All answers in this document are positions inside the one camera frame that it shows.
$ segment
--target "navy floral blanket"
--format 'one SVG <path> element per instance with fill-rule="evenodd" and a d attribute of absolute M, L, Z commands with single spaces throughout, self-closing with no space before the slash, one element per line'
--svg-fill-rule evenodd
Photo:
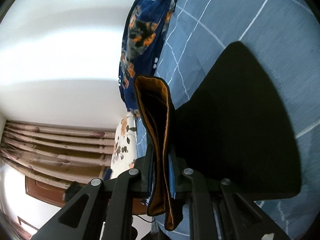
<path fill-rule="evenodd" d="M 139 116 L 135 75 L 154 75 L 177 0 L 135 0 L 123 34 L 119 90 L 127 110 Z"/>

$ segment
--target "silver screw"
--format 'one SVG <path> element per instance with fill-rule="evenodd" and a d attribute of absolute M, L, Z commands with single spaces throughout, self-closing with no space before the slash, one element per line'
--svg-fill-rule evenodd
<path fill-rule="evenodd" d="M 138 174 L 138 173 L 139 173 L 139 170 L 138 170 L 138 169 L 133 168 L 133 169 L 130 169 L 130 170 L 129 170 L 129 174 L 130 174 L 130 175 L 136 175 L 136 174 Z"/>
<path fill-rule="evenodd" d="M 91 180 L 91 185 L 92 185 L 92 186 L 98 186 L 98 185 L 100 185 L 100 183 L 101 183 L 101 180 L 100 180 L 100 179 L 93 179 L 93 180 Z"/>
<path fill-rule="evenodd" d="M 230 181 L 230 179 L 222 179 L 221 184 L 228 186 L 231 184 L 231 181 Z"/>
<path fill-rule="evenodd" d="M 184 174 L 191 175 L 193 173 L 193 169 L 186 168 L 186 169 L 184 169 L 183 172 L 184 172 Z"/>

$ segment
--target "white ceiling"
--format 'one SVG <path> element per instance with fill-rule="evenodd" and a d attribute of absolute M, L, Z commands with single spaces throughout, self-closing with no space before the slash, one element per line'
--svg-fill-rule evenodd
<path fill-rule="evenodd" d="M 0 112 L 10 120 L 116 128 L 118 68 L 134 0 L 16 0 L 0 23 Z"/>

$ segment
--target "white wall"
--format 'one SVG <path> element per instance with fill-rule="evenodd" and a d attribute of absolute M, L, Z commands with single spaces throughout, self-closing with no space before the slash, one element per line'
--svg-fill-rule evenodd
<path fill-rule="evenodd" d="M 18 216 L 36 228 L 42 227 L 55 213 L 56 207 L 28 196 L 25 191 L 25 176 L 8 164 L 0 170 L 0 201 L 3 211 L 18 222 Z"/>
<path fill-rule="evenodd" d="M 133 2 L 16 0 L 0 24 L 5 117 L 115 128 L 126 113 L 118 67 Z"/>
<path fill-rule="evenodd" d="M 3 129 L 4 129 L 5 121 L 6 121 L 5 117 L 0 112 L 0 138 L 2 137 L 2 132 L 3 132 Z"/>
<path fill-rule="evenodd" d="M 143 217 L 145 220 L 152 221 L 152 217 L 148 217 L 147 215 L 142 215 L 141 217 Z M 136 240 L 140 240 L 151 230 L 150 223 L 145 222 L 141 218 L 138 218 L 136 216 L 133 216 L 132 226 L 134 226 L 138 231 L 138 236 Z"/>

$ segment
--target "brown door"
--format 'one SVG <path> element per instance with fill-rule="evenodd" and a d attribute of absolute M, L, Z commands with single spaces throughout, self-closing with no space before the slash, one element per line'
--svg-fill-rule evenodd
<path fill-rule="evenodd" d="M 134 198 L 132 215 L 145 215 L 146 213 L 147 213 L 147 206 L 141 203 L 140 198 Z"/>
<path fill-rule="evenodd" d="M 63 207 L 65 205 L 63 202 L 64 192 L 63 188 L 51 186 L 26 176 L 26 194 L 31 197 L 54 206 Z"/>

